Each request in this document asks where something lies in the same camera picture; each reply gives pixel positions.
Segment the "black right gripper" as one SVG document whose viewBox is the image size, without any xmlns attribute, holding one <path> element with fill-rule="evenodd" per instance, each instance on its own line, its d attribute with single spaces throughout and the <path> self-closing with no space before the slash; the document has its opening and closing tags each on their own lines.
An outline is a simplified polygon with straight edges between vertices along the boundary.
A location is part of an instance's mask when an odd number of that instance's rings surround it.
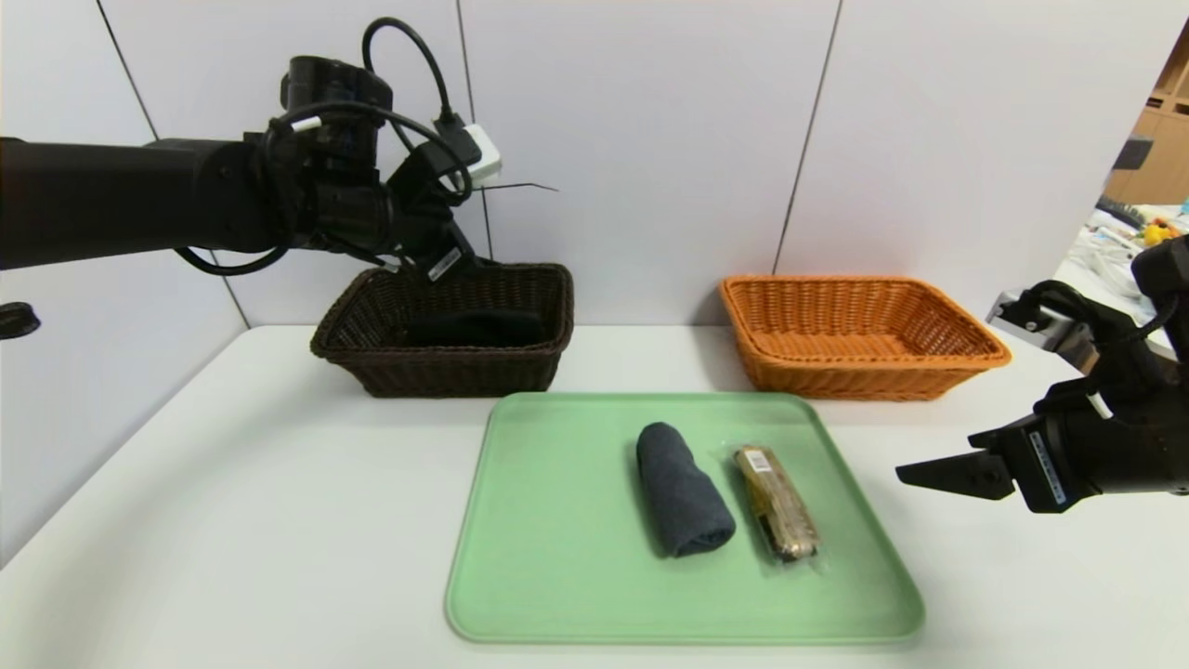
<svg viewBox="0 0 1189 669">
<path fill-rule="evenodd" d="M 1005 433 L 968 436 L 977 452 L 897 466 L 908 486 L 998 501 L 1015 484 L 1034 513 L 1061 515 L 1094 496 L 1185 496 L 1185 419 L 1130 424 L 1093 410 L 1028 416 Z M 1005 448 L 1005 460 L 998 453 Z"/>
</svg>

